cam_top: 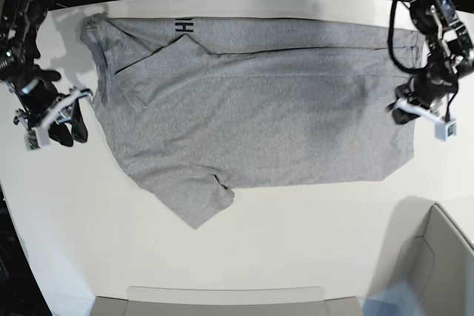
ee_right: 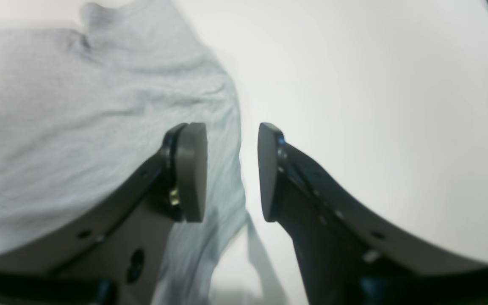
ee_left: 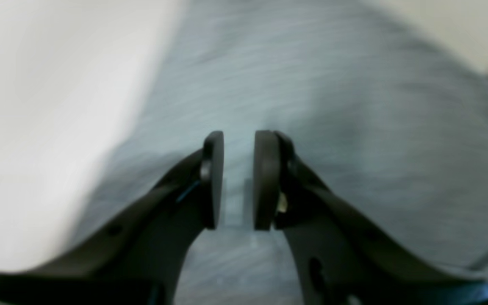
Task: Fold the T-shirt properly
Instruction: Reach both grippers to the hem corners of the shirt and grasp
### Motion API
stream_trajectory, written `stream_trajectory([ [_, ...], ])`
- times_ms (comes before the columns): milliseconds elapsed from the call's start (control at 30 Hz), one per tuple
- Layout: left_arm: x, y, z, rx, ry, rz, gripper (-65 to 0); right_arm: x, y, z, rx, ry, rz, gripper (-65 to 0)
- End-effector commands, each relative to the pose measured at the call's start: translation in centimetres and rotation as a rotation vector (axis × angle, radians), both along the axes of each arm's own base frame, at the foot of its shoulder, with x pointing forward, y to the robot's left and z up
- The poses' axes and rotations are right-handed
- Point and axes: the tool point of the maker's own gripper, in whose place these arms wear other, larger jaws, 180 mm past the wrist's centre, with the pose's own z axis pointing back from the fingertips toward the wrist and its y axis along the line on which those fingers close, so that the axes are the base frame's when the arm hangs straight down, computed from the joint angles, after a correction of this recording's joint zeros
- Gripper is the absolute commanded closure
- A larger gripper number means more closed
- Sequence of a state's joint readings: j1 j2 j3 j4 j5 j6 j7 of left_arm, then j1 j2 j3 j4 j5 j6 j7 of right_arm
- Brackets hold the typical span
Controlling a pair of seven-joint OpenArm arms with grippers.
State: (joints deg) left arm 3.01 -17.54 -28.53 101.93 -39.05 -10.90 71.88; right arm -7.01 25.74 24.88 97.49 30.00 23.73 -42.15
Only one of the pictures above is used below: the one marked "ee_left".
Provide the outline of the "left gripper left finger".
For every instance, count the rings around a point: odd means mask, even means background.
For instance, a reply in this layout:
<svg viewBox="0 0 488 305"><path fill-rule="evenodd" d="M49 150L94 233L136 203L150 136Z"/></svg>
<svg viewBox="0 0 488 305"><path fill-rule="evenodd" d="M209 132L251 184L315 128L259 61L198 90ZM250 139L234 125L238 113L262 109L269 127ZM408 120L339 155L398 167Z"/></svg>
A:
<svg viewBox="0 0 488 305"><path fill-rule="evenodd" d="M0 272L0 305L171 305L188 249L219 220L224 135L64 254Z"/></svg>

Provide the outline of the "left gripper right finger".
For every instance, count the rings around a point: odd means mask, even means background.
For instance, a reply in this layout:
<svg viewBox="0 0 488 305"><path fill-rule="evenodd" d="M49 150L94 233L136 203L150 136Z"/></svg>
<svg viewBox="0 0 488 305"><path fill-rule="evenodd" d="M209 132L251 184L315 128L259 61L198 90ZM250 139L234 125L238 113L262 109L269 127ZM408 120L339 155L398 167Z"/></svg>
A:
<svg viewBox="0 0 488 305"><path fill-rule="evenodd" d="M389 237L302 162L279 131L255 133L253 220L281 230L306 305L488 305L488 281L443 272Z"/></svg>

